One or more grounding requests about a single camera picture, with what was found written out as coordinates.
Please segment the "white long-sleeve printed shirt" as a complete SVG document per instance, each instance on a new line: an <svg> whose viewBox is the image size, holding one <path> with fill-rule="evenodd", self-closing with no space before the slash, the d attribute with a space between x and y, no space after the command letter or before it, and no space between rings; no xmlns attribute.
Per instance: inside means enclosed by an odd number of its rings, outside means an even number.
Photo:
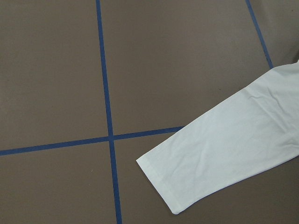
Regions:
<svg viewBox="0 0 299 224"><path fill-rule="evenodd" d="M275 67L138 158L173 213L299 154L299 65Z"/></svg>

